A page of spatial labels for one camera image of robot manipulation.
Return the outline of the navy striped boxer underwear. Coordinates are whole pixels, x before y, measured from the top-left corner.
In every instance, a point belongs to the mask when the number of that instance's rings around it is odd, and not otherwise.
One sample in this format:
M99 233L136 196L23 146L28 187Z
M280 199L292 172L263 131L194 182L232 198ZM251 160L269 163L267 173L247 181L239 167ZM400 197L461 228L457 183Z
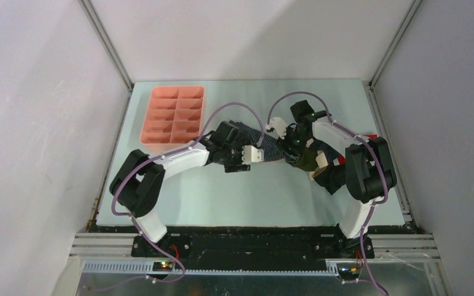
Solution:
M251 144L256 144L262 134L260 130L251 128L240 121L230 120L229 123L235 125L239 129L236 137L237 141L244 140ZM261 149L264 151L264 162L276 162L284 159L284 155L281 150L276 147L276 143L276 138L267 134L264 135L261 144Z

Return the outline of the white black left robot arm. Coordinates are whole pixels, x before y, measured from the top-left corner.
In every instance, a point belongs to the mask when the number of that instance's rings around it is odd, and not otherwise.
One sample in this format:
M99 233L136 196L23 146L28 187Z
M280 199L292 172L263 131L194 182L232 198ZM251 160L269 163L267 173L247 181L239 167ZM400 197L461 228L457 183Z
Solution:
M170 249L167 227L156 210L162 184L186 170L212 163L222 165L225 173L249 171L251 164L264 159L263 150L249 139L238 139L239 128L223 121L216 130L196 137L177 150L153 156L131 151L109 186L113 195L112 213L120 216L116 205L126 208L123 215L132 220L148 241L146 248L156 257Z

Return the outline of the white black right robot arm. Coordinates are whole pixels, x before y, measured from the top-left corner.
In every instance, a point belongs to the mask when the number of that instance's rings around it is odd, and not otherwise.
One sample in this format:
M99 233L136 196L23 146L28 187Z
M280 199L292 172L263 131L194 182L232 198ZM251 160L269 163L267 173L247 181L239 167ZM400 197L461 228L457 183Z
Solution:
M397 183L388 142L353 132L334 120L328 109L315 111L306 100L290 108L294 123L269 116L267 131L276 132L277 149L292 167L312 174L330 194L345 186L354 199L334 241L335 252L349 258L359 249L356 238L367 232L372 208L387 201Z

